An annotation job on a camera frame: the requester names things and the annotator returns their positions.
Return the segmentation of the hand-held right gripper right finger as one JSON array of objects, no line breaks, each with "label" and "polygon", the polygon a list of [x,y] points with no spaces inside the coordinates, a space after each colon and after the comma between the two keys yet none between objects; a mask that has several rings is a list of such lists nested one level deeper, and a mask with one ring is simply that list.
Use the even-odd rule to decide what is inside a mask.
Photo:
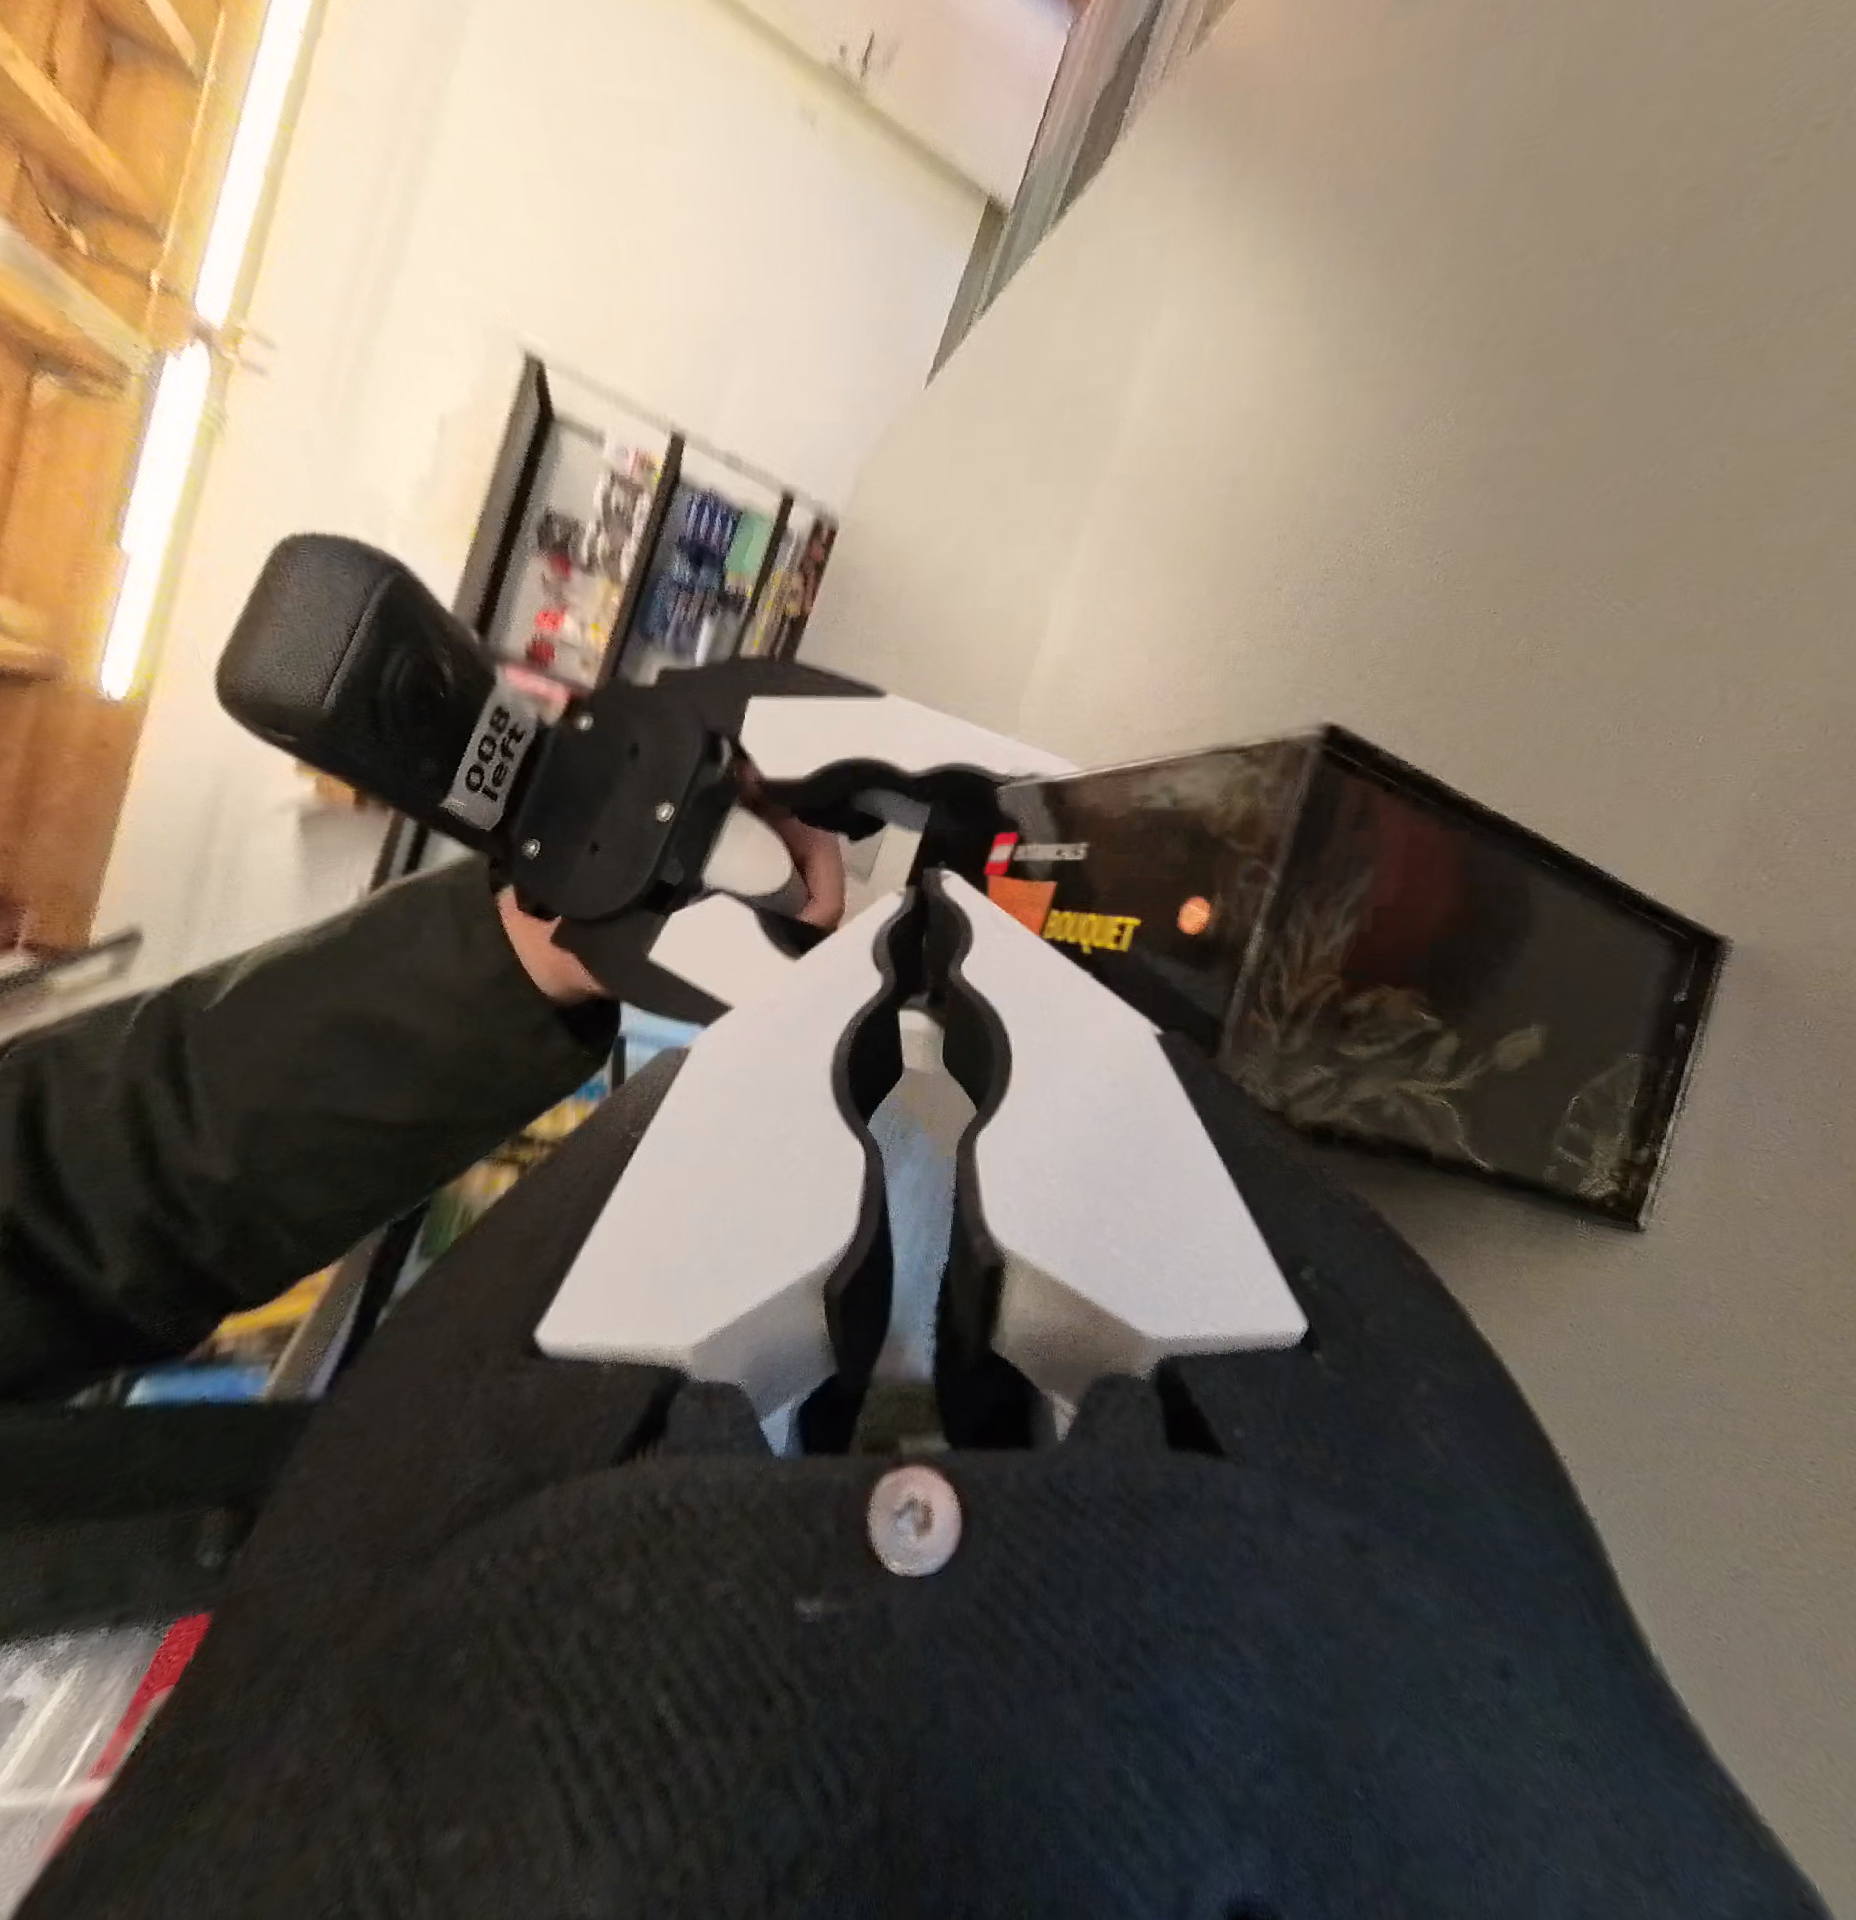
[{"label": "hand-held right gripper right finger", "polygon": [[1307,1315],[1162,1035],[951,873],[923,881],[955,1156],[932,1385],[955,1449],[1035,1449],[1108,1376],[1286,1352]]}]

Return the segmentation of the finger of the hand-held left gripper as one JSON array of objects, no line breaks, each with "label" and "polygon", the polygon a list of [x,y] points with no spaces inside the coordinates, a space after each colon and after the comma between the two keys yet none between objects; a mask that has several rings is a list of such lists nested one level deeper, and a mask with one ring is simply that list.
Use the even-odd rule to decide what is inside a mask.
[{"label": "finger of the hand-held left gripper", "polygon": [[910,873],[957,877],[986,873],[1007,828],[1001,789],[1075,775],[1067,756],[887,691],[757,696],[740,753],[774,807],[846,838],[918,831]]},{"label": "finger of the hand-held left gripper", "polygon": [[711,1023],[737,1006],[776,994],[794,965],[834,931],[800,922],[760,901],[707,895],[673,913],[659,931],[650,962],[650,1014],[678,1023]]}]

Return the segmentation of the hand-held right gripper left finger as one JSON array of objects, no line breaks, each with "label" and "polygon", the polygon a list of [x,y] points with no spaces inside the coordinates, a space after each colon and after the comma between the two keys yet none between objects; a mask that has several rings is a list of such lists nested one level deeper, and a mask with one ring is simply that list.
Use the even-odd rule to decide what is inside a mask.
[{"label": "hand-held right gripper left finger", "polygon": [[919,901],[898,888],[680,1059],[534,1328],[548,1360],[737,1387],[847,1451],[892,1313],[873,1116],[906,1071]]}]

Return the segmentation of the black lego flower box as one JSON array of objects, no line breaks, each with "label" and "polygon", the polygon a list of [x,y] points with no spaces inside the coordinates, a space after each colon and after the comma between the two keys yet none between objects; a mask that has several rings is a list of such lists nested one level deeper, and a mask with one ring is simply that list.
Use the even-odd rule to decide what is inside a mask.
[{"label": "black lego flower box", "polygon": [[998,801],[988,896],[1293,1131],[1646,1224],[1718,931],[1342,727]]}]

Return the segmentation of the person's left hand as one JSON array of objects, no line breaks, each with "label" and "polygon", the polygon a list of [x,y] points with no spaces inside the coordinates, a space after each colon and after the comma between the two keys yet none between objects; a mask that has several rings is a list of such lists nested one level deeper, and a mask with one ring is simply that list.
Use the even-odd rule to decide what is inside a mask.
[{"label": "person's left hand", "polygon": [[[766,781],[749,753],[733,760],[740,799],[749,812],[776,836],[792,867],[794,918],[818,931],[834,931],[846,916],[846,853],[834,831],[797,819],[787,804],[766,799]],[[589,965],[557,943],[561,927],[530,913],[512,888],[494,895],[501,935],[514,962],[523,968],[538,996],[561,1014],[579,1014],[595,1005],[628,1005],[654,1018],[704,1023],[707,1014],[687,1011],[684,987],[628,991],[599,983]]]}]

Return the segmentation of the wide black toy box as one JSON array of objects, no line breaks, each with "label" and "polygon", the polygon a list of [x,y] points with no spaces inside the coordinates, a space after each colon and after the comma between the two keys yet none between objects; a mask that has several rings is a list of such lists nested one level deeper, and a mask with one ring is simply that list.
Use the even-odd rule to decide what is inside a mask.
[{"label": "wide black toy box", "polygon": [[792,660],[797,654],[837,537],[838,522],[834,517],[818,517],[805,532],[800,552],[783,566],[778,585],[770,594],[760,644],[764,659]]}]

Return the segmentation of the stack of blue boxes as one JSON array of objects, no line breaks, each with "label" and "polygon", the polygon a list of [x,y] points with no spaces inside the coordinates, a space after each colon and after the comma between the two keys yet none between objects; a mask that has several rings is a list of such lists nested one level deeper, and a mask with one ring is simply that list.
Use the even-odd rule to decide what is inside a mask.
[{"label": "stack of blue boxes", "polygon": [[730,502],[724,492],[678,492],[653,566],[636,636],[673,665],[725,659],[749,624],[774,517]]}]

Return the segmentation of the black metal shelving unit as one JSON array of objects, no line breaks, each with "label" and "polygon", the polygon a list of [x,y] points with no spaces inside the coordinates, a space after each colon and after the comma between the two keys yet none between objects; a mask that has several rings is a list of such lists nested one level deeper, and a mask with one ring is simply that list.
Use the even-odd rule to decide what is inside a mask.
[{"label": "black metal shelving unit", "polygon": [[687,490],[774,517],[744,633],[725,659],[697,666],[774,660],[760,654],[770,594],[807,528],[838,519],[837,511],[636,398],[523,355],[452,610],[538,724],[579,730],[602,685],[653,685],[694,666],[664,660],[636,636]]}]

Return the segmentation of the long ceiling light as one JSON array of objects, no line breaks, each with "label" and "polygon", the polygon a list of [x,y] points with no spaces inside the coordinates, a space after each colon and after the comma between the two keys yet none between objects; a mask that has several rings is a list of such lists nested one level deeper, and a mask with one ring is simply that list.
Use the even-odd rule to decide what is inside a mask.
[{"label": "long ceiling light", "polygon": [[325,3],[228,3],[203,106],[204,180],[173,237],[173,335],[150,372],[144,430],[119,522],[119,571],[95,688],[144,696],[158,620],[228,381],[248,345],[248,303]]}]

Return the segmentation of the person's dark jacket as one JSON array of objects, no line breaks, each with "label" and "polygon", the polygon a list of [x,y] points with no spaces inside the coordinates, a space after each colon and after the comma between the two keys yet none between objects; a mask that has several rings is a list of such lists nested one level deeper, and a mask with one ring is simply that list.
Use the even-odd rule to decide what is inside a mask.
[{"label": "person's dark jacket", "polygon": [[0,1407],[0,1645],[204,1615],[313,1402]]}]

